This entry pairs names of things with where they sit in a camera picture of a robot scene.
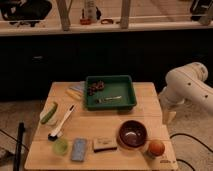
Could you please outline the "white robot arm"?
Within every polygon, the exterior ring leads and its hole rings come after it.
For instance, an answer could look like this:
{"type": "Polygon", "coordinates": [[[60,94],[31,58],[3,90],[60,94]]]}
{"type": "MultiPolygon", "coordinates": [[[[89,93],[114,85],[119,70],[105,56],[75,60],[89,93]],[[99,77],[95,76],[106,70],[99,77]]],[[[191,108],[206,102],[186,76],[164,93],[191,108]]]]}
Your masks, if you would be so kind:
{"type": "Polygon", "coordinates": [[[213,88],[205,84],[208,78],[206,66],[200,62],[174,68],[166,76],[166,86],[158,98],[162,109],[162,122],[169,124],[176,113],[173,108],[190,100],[213,114],[213,88]]]}

